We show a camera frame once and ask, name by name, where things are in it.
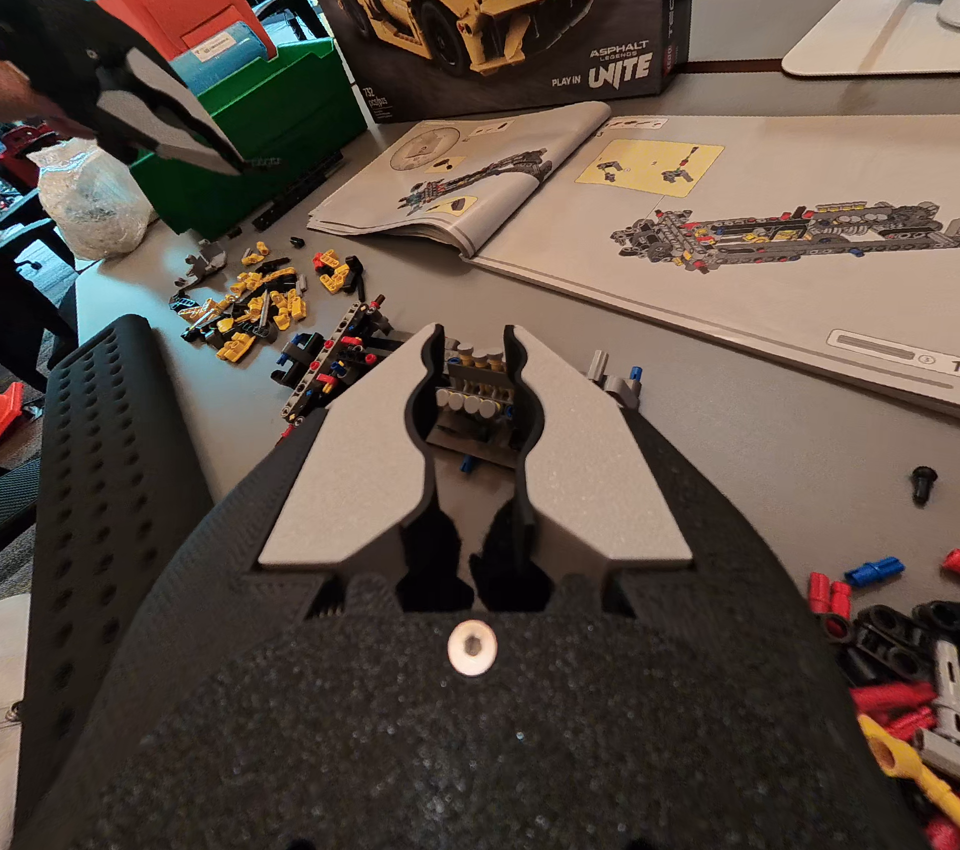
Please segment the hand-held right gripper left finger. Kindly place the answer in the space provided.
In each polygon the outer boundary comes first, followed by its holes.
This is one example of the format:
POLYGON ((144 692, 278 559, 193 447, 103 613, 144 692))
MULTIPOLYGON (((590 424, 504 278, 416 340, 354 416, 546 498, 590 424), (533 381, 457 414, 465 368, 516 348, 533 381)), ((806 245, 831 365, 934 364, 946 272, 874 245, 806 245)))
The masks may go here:
POLYGON ((446 354, 427 324, 326 408, 258 556, 261 569, 376 574, 403 608, 469 608, 461 539, 439 506, 426 437, 446 354))

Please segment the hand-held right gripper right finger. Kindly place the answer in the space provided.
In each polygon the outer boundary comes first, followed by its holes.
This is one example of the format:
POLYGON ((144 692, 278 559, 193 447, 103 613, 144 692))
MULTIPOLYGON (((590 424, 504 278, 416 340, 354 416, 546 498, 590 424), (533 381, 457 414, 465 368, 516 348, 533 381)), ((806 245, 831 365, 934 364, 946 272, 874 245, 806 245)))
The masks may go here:
POLYGON ((469 568, 486 608, 545 608, 562 580, 601 590, 625 571, 676 571, 693 555, 646 460, 642 383, 576 370, 531 331, 504 330, 519 438, 514 491, 469 568))

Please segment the clear plastic bag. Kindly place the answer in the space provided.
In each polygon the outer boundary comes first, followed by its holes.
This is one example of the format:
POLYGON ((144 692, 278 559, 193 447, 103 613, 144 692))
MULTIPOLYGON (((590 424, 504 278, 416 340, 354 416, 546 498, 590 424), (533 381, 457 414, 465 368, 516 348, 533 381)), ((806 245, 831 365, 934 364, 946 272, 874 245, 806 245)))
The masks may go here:
POLYGON ((129 168, 93 140, 61 141, 29 159, 39 170, 40 204, 77 257, 129 254, 158 217, 129 168))

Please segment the lego chassis assembly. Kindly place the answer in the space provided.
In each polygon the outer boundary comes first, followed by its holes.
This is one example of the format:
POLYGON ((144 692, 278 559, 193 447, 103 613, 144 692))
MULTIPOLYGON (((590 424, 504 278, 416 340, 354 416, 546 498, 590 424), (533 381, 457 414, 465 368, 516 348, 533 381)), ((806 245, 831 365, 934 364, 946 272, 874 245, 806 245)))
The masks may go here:
MULTIPOLYGON (((424 369, 416 354, 379 367, 399 353, 407 338, 399 337, 383 314, 383 295, 351 305, 333 332, 299 332, 282 349, 272 378, 290 389, 281 416, 285 437, 318 423, 318 452, 340 453, 358 465, 366 454, 402 452, 406 441, 403 419, 390 423, 389 412, 404 414, 407 392, 389 386, 416 388, 424 369)), ((456 452, 471 460, 486 460, 514 468, 522 448, 518 386, 503 351, 474 352, 457 340, 441 340, 438 367, 427 373, 423 396, 427 403, 427 434, 413 436, 424 443, 456 452)))

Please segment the grey lego panel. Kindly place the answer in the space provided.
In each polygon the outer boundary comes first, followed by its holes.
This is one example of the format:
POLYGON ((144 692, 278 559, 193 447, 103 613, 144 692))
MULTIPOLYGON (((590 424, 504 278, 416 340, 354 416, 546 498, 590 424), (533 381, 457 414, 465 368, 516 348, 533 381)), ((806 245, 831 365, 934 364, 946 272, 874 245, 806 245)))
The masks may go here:
POLYGON ((196 252, 188 255, 184 261, 187 265, 186 274, 174 281, 174 286, 183 291, 197 286, 221 271, 227 264, 228 255, 220 243, 200 239, 196 252))

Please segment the black lego frame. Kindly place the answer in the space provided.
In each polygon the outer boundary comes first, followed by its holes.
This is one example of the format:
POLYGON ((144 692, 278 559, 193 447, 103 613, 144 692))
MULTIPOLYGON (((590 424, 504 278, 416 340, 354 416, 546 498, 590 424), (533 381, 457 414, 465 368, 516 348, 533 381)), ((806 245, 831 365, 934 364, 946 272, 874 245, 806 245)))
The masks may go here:
POLYGON ((283 217, 285 217, 291 210, 293 210, 296 206, 302 203, 305 199, 303 199, 301 202, 293 206, 287 203, 274 204, 274 200, 272 199, 267 205, 265 205, 261 213, 259 213, 257 216, 255 216, 252 219, 251 226, 257 232, 264 232, 265 230, 269 229, 271 226, 276 224, 283 217))
POLYGON ((330 176, 341 167, 343 161, 344 155, 342 150, 335 150, 329 156, 319 161, 316 166, 308 169, 293 180, 273 199, 273 203, 296 205, 329 180, 330 176))

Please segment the pile of yellow black lego pieces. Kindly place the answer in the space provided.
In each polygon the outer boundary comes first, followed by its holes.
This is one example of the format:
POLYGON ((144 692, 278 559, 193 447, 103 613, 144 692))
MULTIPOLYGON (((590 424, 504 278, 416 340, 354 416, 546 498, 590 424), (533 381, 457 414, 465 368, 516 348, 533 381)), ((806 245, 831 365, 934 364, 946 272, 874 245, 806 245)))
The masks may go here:
POLYGON ((241 364, 258 344, 274 343, 308 316, 306 275, 263 241, 245 249, 241 269, 221 297, 192 296, 202 283, 175 288, 168 307, 186 324, 181 338, 204 344, 225 364, 241 364))

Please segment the pile of small lego pins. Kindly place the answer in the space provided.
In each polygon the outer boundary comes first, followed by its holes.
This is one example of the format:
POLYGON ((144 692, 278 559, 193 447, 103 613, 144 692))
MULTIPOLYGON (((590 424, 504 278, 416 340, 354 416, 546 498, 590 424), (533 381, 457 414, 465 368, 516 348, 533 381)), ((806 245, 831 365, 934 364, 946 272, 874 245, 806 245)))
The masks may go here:
POLYGON ((900 577, 894 556, 840 580, 811 572, 806 602, 849 687, 881 772, 893 782, 929 848, 959 847, 959 604, 908 613, 887 604, 853 610, 855 591, 900 577))

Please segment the lego instruction booklet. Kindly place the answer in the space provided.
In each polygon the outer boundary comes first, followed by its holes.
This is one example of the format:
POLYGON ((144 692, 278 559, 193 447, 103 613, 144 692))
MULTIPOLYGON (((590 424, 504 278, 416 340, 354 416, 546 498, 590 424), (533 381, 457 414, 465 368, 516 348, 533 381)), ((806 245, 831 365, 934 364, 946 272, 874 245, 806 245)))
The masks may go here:
POLYGON ((957 115, 614 116, 411 127, 312 211, 958 415, 957 115))

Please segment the person's left hand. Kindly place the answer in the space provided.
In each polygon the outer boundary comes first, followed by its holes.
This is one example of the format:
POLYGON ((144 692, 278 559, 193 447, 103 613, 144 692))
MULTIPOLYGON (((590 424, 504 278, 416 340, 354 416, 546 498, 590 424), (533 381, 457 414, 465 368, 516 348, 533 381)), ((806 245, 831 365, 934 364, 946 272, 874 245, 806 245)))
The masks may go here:
POLYGON ((95 131, 72 121, 53 100, 33 89, 27 76, 6 60, 1 60, 1 123, 45 123, 67 139, 95 138, 95 131))

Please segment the blue wrapped package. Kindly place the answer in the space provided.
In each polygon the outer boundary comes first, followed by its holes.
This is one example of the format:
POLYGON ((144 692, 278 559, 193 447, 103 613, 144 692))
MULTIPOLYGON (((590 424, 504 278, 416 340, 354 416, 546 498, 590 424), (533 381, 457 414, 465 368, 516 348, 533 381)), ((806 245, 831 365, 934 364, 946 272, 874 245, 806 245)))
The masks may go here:
POLYGON ((200 42, 170 61, 179 78, 196 96, 234 75, 258 59, 267 60, 276 48, 243 21, 200 42))

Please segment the red and black chair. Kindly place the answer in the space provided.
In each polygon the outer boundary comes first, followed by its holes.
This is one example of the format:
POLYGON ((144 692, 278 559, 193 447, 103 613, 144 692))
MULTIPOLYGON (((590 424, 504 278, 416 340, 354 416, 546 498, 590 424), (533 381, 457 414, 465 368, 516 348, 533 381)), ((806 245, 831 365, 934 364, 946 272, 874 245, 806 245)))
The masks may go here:
POLYGON ((21 194, 39 183, 40 167, 31 155, 58 144, 61 138, 47 124, 19 124, 1 135, 1 178, 21 194))

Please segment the green plastic bin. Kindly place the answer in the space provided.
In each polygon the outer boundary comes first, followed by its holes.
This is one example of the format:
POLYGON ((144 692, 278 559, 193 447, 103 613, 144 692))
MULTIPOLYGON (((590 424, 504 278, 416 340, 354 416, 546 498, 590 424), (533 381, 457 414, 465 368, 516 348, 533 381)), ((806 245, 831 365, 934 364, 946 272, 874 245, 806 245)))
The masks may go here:
POLYGON ((232 176, 142 152, 130 173, 176 233, 215 240, 340 152, 367 127, 332 39, 278 47, 198 95, 247 160, 279 159, 232 176))

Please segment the black perforated pad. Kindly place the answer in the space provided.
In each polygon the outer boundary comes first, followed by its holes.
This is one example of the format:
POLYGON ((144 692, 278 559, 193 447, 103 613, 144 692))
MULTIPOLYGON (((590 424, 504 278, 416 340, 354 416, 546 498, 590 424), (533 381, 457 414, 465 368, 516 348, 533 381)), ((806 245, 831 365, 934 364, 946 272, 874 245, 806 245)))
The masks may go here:
POLYGON ((45 394, 15 829, 75 748, 140 604, 213 502, 158 338, 115 319, 45 394))

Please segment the white rounded board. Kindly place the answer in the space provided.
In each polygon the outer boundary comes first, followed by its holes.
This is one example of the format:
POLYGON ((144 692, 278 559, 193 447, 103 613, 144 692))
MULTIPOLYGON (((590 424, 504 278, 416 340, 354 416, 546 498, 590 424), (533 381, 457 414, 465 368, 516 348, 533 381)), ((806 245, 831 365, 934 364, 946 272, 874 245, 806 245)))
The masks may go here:
POLYGON ((802 78, 957 75, 958 0, 839 0, 781 67, 802 78))

